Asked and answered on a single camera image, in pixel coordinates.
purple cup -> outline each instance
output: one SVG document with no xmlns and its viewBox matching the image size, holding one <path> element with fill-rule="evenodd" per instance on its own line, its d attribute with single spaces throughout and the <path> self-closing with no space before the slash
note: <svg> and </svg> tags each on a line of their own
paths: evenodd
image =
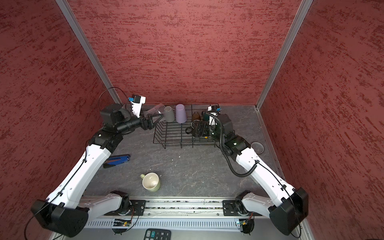
<svg viewBox="0 0 384 240">
<path fill-rule="evenodd" d="M 187 113 L 183 104 L 176 106 L 176 122 L 185 123 L 187 121 Z"/>
</svg>

red textured wall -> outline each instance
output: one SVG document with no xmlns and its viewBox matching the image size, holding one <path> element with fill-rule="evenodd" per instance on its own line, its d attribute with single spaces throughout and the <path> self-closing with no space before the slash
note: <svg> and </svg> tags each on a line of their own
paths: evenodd
<svg viewBox="0 0 384 240">
<path fill-rule="evenodd" d="M 147 103 L 255 104 L 301 0 L 69 0 L 114 86 Z"/>
<path fill-rule="evenodd" d="M 0 239 L 15 240 L 101 126 L 105 87 L 55 1 L 1 1 L 0 15 Z"/>
<path fill-rule="evenodd" d="M 316 240 L 384 239 L 383 13 L 383 1 L 314 1 L 262 106 Z"/>
</svg>

metal frame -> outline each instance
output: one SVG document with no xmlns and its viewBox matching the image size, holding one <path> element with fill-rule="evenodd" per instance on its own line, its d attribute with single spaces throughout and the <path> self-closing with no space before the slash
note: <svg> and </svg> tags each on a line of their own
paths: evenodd
<svg viewBox="0 0 384 240">
<path fill-rule="evenodd" d="M 83 201 L 91 201 L 102 196 L 83 196 Z M 130 200 L 146 200 L 143 216 L 140 218 L 239 218 L 239 216 L 224 216 L 223 200 L 234 198 L 219 197 L 130 197 Z M 98 218 L 121 218 L 120 215 L 104 215 Z M 264 216 L 255 218 L 268 219 Z"/>
<path fill-rule="evenodd" d="M 77 39 L 79 40 L 80 44 L 83 46 L 84 51 L 88 55 L 89 59 L 91 60 L 93 66 L 95 67 L 97 73 L 99 74 L 101 80 L 103 81 L 106 88 L 112 87 L 112 83 L 108 78 L 107 73 L 104 71 L 103 66 L 101 65 L 99 59 L 96 56 L 96 53 L 93 51 L 87 37 L 85 36 L 83 30 L 80 27 L 80 24 L 77 22 L 76 17 L 74 16 L 71 7 L 69 6 L 68 2 L 66 0 L 56 0 L 57 4 L 59 5 L 62 13 L 64 14 L 65 18 L 67 19 L 69 25 L 71 26 L 73 32 L 75 33 Z M 109 89 L 109 94 L 113 98 L 113 101 L 115 103 L 122 104 L 119 95 L 116 93 L 116 90 L 114 88 Z"/>
<path fill-rule="evenodd" d="M 295 18 L 293 19 L 292 25 L 288 31 L 288 34 L 285 38 L 285 41 L 283 43 L 283 46 L 281 47 L 281 50 L 279 52 L 279 55 L 277 56 L 277 59 L 275 61 L 275 65 L 273 66 L 271 70 L 271 74 L 269 75 L 265 86 L 263 88 L 262 93 L 260 94 L 259 99 L 256 103 L 256 109 L 260 110 L 263 102 L 268 95 L 269 90 L 271 89 L 271 86 L 276 78 L 277 73 L 280 70 L 281 65 L 283 64 L 283 61 L 289 51 L 289 48 L 291 47 L 293 40 L 296 37 L 297 32 L 300 29 L 301 24 L 303 23 L 303 20 L 305 18 L 305 15 L 307 14 L 310 6 L 312 4 L 312 0 L 302 0 L 301 4 L 299 6 L 299 9 L 297 10 L 297 13 L 295 15 Z"/>
<path fill-rule="evenodd" d="M 259 121 L 259 124 L 260 124 L 260 127 L 263 131 L 263 135 L 264 135 L 264 138 L 265 138 L 265 142 L 268 146 L 268 149 L 269 149 L 269 152 L 273 158 L 273 160 L 275 161 L 275 167 L 276 167 L 276 174 L 281 176 L 284 180 L 285 180 L 285 176 L 284 176 L 284 173 L 283 173 L 283 170 L 281 169 L 281 166 L 280 166 L 280 163 L 279 163 L 279 160 L 277 158 L 277 155 L 276 155 L 276 152 L 275 152 L 275 149 L 273 147 L 273 144 L 272 144 L 272 141 L 269 137 L 269 134 L 268 134 L 268 131 L 266 129 L 266 126 L 265 126 L 265 123 L 264 123 L 264 120 L 263 120 L 263 117 L 262 117 L 262 114 L 260 112 L 260 110 L 257 110 L 256 109 L 256 115 L 257 115 L 257 119 Z"/>
</svg>

metal bracket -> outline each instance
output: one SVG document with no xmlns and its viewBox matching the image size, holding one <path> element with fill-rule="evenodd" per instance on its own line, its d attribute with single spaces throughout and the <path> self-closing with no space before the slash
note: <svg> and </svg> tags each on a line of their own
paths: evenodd
<svg viewBox="0 0 384 240">
<path fill-rule="evenodd" d="M 132 203 L 132 206 L 134 209 L 134 213 L 133 213 L 134 216 L 143 216 L 146 202 L 147 201 L 145 201 L 145 200 L 131 200 L 131 203 Z M 104 214 L 104 216 L 114 216 L 115 217 L 118 215 L 118 212 L 120 212 L 120 211 L 117 210 L 117 211 L 113 211 L 113 212 L 108 212 L 108 213 Z"/>
<path fill-rule="evenodd" d="M 223 213 L 224 216 L 250 216 L 251 212 L 248 212 L 247 215 L 240 215 L 237 211 L 237 201 L 236 200 L 223 200 Z"/>
</svg>

calculator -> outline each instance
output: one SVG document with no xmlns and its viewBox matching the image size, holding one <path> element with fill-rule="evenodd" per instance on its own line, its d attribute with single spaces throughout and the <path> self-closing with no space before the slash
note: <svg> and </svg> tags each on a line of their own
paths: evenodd
<svg viewBox="0 0 384 240">
<path fill-rule="evenodd" d="M 149 228 L 145 231 L 144 240 L 170 240 L 170 231 Z"/>
</svg>

